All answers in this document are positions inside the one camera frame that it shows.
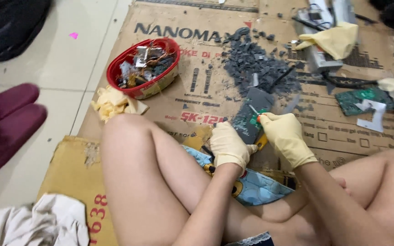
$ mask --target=gray debris pile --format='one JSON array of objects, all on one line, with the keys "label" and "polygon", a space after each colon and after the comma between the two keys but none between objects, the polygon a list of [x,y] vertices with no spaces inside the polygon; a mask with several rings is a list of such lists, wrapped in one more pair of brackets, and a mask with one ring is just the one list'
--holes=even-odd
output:
[{"label": "gray debris pile", "polygon": [[249,88],[256,85],[256,76],[258,78],[256,88],[268,93],[276,92],[281,95],[301,90],[295,71],[275,83],[289,66],[284,60],[275,59],[273,53],[267,56],[265,49],[251,42],[249,33],[248,27],[238,29],[230,36],[231,49],[222,53],[222,56],[228,56],[228,59],[223,60],[224,69],[234,78],[241,96],[246,97]]},{"label": "gray debris pile", "polygon": [[138,46],[133,64],[124,61],[119,65],[121,75],[117,77],[120,88],[133,88],[147,83],[165,70],[174,62],[175,55],[168,54],[161,47]]}]

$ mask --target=gloved hand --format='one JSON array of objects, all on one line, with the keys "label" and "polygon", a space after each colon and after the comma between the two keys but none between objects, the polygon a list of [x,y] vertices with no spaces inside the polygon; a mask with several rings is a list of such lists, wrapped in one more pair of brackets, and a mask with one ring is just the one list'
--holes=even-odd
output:
[{"label": "gloved hand", "polygon": [[276,155],[287,159],[292,169],[317,161],[303,141],[302,126],[292,113],[284,115],[263,113],[260,116],[260,123]]},{"label": "gloved hand", "polygon": [[246,170],[250,155],[258,150],[258,146],[254,144],[245,144],[229,122],[217,123],[212,130],[212,137],[209,139],[209,142],[215,156],[215,167],[232,162]]}]

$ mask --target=floor tile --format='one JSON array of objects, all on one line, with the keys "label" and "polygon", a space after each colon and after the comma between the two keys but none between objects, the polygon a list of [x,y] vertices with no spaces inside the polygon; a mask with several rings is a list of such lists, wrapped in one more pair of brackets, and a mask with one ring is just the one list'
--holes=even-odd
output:
[{"label": "floor tile", "polygon": [[[117,0],[55,0],[45,25],[19,57],[0,63],[0,85],[85,90]],[[69,37],[77,32],[78,38]]]},{"label": "floor tile", "polygon": [[74,125],[72,126],[71,135],[76,136],[78,134],[78,130],[80,130],[80,126],[85,119],[86,112],[91,106],[91,100],[93,96],[94,92],[85,92],[85,94],[83,95],[80,108],[78,109],[77,116],[75,117]]},{"label": "floor tile", "polygon": [[[0,87],[0,92],[7,87]],[[38,103],[48,109],[41,128],[0,169],[0,208],[34,202],[57,144],[70,133],[83,92],[44,90]]]},{"label": "floor tile", "polygon": [[129,11],[129,4],[131,4],[131,2],[131,0],[118,0],[117,7],[115,8],[115,11],[113,11],[111,23],[106,32],[106,37],[104,38],[103,45],[101,46],[100,53],[98,54],[97,62],[92,71],[92,75],[87,86],[87,91],[94,92],[97,88],[103,71],[106,65],[108,65],[107,60],[109,59],[110,51],[112,51],[113,45],[117,40],[119,31],[121,30],[124,19],[126,18],[127,12]]}]

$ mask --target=red plastic basket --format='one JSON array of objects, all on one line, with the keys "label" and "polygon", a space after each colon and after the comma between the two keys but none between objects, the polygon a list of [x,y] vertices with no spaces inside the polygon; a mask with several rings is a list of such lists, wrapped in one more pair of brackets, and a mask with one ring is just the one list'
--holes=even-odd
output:
[{"label": "red plastic basket", "polygon": [[[150,43],[153,42],[154,46],[162,47],[168,53],[175,53],[176,60],[173,64],[167,68],[163,73],[157,76],[155,79],[148,81],[140,86],[136,86],[133,88],[120,88],[118,87],[117,76],[121,74],[121,69],[119,65],[124,61],[127,61],[130,64],[134,64],[133,55],[138,54],[136,47],[138,46],[149,46]],[[162,89],[167,87],[173,80],[176,75],[178,75],[179,70],[179,59],[180,59],[180,48],[179,45],[171,38],[158,38],[158,39],[147,39],[140,43],[135,44],[130,47],[123,53],[121,53],[117,58],[115,58],[112,63],[109,64],[107,68],[107,81],[109,85],[114,87],[115,89],[122,91],[124,94],[136,98],[136,99],[144,99],[150,97]]]}]

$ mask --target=dark shorts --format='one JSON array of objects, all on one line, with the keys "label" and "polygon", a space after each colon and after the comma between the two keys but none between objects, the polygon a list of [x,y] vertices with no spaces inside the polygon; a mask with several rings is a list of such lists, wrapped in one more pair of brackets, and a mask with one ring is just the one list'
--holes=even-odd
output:
[{"label": "dark shorts", "polygon": [[228,243],[225,246],[274,246],[273,240],[268,232],[249,237],[238,242]]}]

